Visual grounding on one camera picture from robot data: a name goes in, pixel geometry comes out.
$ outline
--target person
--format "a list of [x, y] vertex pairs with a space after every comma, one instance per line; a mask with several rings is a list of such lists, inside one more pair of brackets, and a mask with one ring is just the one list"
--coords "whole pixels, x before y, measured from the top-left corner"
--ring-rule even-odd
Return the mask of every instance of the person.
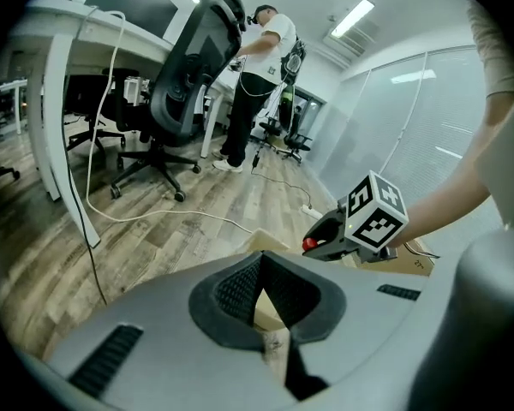
[[261, 34], [250, 45], [243, 46], [236, 57], [247, 56], [236, 86], [227, 139], [213, 166], [220, 170], [242, 172], [246, 145], [254, 116], [260, 111], [276, 86], [282, 83], [281, 60], [296, 43], [293, 21], [268, 4], [255, 10], [254, 19], [261, 25]]
[[469, 0], [468, 17], [486, 80], [486, 109], [481, 126], [447, 180], [408, 209], [409, 223], [392, 239], [390, 247], [399, 247], [457, 221], [489, 197], [474, 163], [514, 104], [514, 56], [499, 27], [476, 0]]

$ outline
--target chair wheel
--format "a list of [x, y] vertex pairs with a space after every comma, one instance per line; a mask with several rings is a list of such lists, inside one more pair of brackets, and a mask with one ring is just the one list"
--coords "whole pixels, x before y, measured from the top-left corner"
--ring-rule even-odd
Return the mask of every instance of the chair wheel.
[[183, 202], [187, 198], [187, 194], [182, 190], [175, 192], [175, 201]]
[[116, 184], [111, 184], [111, 196], [114, 200], [122, 196], [122, 192], [120, 192], [120, 188]]

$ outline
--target white desk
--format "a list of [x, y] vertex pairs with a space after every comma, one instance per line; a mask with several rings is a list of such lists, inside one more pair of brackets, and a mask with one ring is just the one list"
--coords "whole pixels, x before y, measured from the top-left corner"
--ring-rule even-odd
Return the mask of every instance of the white desk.
[[[0, 79], [27, 77], [27, 120], [34, 162], [51, 198], [63, 198], [81, 231], [78, 203], [87, 239], [94, 247], [100, 241], [99, 235], [76, 188], [73, 187], [72, 192], [69, 186], [71, 174], [62, 130], [63, 83], [71, 49], [71, 74], [101, 74], [110, 66], [111, 51], [122, 22], [114, 15], [97, 10], [87, 19], [79, 41], [73, 45], [80, 24], [91, 10], [69, 0], [31, 0], [23, 18], [9, 33], [0, 56]], [[141, 77], [154, 80], [172, 48], [171, 43], [126, 22], [115, 67], [136, 69]], [[40, 106], [42, 87], [43, 110]], [[225, 94], [232, 96], [232, 87], [218, 79], [210, 92], [218, 93], [219, 103]]]
[[27, 86], [27, 80], [13, 80], [0, 86], [0, 92], [7, 92], [8, 90], [14, 90], [14, 114], [15, 114], [15, 131], [17, 135], [21, 134], [21, 97], [19, 91], [22, 86]]

